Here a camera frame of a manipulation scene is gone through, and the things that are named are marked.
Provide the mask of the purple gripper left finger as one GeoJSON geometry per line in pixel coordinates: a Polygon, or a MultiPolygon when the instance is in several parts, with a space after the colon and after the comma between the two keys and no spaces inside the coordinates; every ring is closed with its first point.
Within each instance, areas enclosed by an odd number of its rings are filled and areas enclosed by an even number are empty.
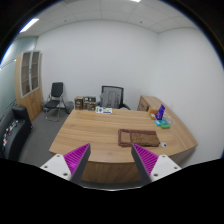
{"type": "Polygon", "coordinates": [[[87,165],[90,153],[90,144],[86,144],[65,155],[54,155],[41,166],[41,169],[72,183],[79,183],[87,165]]]}

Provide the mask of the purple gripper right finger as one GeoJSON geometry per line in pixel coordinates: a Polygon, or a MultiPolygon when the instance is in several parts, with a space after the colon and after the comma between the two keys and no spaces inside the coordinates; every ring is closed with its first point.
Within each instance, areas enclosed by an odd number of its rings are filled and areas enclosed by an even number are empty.
{"type": "Polygon", "coordinates": [[[143,184],[149,184],[180,170],[180,167],[167,155],[156,155],[136,144],[131,154],[143,184]]]}

